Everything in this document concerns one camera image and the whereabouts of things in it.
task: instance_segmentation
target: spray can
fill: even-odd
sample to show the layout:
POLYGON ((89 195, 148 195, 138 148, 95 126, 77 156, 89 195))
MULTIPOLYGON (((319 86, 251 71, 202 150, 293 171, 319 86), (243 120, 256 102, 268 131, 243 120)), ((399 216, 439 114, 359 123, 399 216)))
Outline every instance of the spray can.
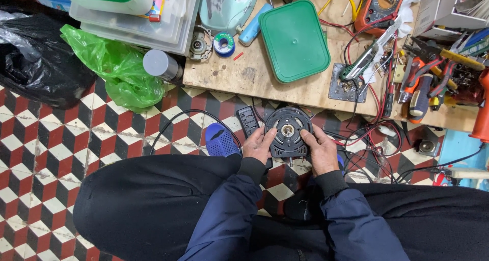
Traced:
POLYGON ((171 84, 182 84, 182 66, 173 57, 161 50, 152 49, 147 52, 143 58, 143 67, 152 76, 160 77, 171 84))

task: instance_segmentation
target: digital multimeter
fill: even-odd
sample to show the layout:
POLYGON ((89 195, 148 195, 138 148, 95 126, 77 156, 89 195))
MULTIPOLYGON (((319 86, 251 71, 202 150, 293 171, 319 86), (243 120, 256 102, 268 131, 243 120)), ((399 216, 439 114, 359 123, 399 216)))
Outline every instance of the digital multimeter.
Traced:
MULTIPOLYGON (((365 28, 365 26, 368 26, 369 23, 383 19, 388 15, 397 12, 402 1, 403 0, 363 0, 362 8, 355 20, 355 29, 360 31, 365 28)), ((366 31, 366 33, 373 34, 376 37, 381 36, 384 32, 385 30, 380 28, 366 31)))

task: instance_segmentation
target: wooden workbench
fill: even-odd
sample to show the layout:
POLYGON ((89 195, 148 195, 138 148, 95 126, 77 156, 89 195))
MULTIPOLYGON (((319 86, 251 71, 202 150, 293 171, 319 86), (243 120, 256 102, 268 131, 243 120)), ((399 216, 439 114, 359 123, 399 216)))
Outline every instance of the wooden workbench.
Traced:
MULTIPOLYGON (((283 4, 281 0, 273 1, 275 7, 283 4)), ((319 10, 327 0, 310 1, 319 10)), ((265 2, 266 0, 257 1, 248 21, 254 17, 265 2)), ((350 6, 345 15, 342 16, 347 5, 349 6, 348 0, 333 0, 322 12, 320 18, 334 23, 348 24, 351 22, 350 6)), ((418 14, 418 5, 414 4, 411 8, 416 17, 418 14)), ((323 25, 323 29, 326 29, 328 32, 328 48, 331 54, 331 64, 322 73, 289 84, 279 83, 273 75, 263 39, 259 35, 249 47, 244 47, 237 43, 235 54, 229 58, 221 58, 215 53, 212 53, 209 59, 202 62, 187 59, 183 83, 188 86, 204 89, 214 89, 330 110, 353 112, 354 102, 334 100, 328 97, 333 64, 344 63, 342 53, 351 36, 344 29, 327 25, 323 25), (240 52, 244 52, 243 56, 233 61, 233 57, 240 52)), ((351 45, 352 60, 356 59, 362 53, 364 46, 369 44, 371 42, 369 40, 371 39, 371 36, 364 36, 360 44, 354 42, 351 45)), ((235 36, 235 41, 238 42, 238 35, 235 36)), ((377 95, 381 97, 385 88, 385 80, 377 75, 377 82, 372 83, 372 86, 377 95)), ((400 105, 394 105, 392 119, 402 120, 400 109, 400 105)), ((371 90, 368 90, 366 102, 358 104, 357 113, 364 115, 377 114, 377 105, 371 90)), ((447 107, 442 105, 439 111, 428 112, 422 123, 471 132, 476 116, 477 111, 474 109, 468 110, 461 107, 447 107)))

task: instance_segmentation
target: checkered tile floor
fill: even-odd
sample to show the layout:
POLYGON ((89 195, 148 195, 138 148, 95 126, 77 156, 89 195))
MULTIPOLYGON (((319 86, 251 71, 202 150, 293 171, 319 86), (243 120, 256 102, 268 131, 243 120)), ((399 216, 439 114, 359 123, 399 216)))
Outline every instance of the checkered tile floor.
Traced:
MULTIPOLYGON (((260 114, 269 114, 278 105, 263 105, 259 99, 255 103, 260 114)), ((218 116, 242 143, 244 134, 234 115, 248 105, 251 98, 245 96, 174 87, 148 112, 134 114, 116 106, 99 79, 77 107, 63 111, 0 87, 0 260, 119 260, 97 250, 73 226, 73 205, 83 178, 105 164, 147 154, 159 129, 175 114, 190 108, 218 116)), ((317 114, 315 124, 349 135, 346 124, 351 114, 311 110, 317 114)), ((203 114, 180 116, 157 141, 156 154, 207 155, 203 135, 212 122, 203 114)), ((351 128, 362 122, 362 117, 356 117, 351 128)), ((427 137, 443 141, 444 132, 426 126, 410 125, 409 129, 413 141, 427 137)), ((378 132, 372 137, 387 154, 397 147, 396 139, 385 139, 378 132)), ((363 148, 365 143, 360 141, 347 149, 363 148)), ((397 173, 436 160, 417 154, 407 141, 401 153, 389 158, 397 173)), ((388 180, 375 164, 359 164, 372 178, 388 180)), ((292 168, 281 159, 275 159, 273 165, 262 178, 263 197, 258 203, 259 214, 268 216, 283 214, 284 200, 310 177, 310 164, 302 159, 295 159, 292 168)), ((355 172, 349 178, 351 182, 368 182, 355 172)), ((432 183, 432 176, 426 172, 417 172, 409 179, 414 184, 432 183)))

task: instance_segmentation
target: round metal disc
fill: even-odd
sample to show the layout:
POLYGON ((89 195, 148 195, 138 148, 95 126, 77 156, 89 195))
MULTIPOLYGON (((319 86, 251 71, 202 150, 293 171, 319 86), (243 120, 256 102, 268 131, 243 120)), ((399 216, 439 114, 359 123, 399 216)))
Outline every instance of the round metal disc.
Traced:
POLYGON ((308 150, 300 136, 301 129, 313 132, 309 116, 302 110, 284 107, 273 112, 265 123, 265 132, 271 128, 278 132, 270 146, 272 157, 302 157, 308 150))

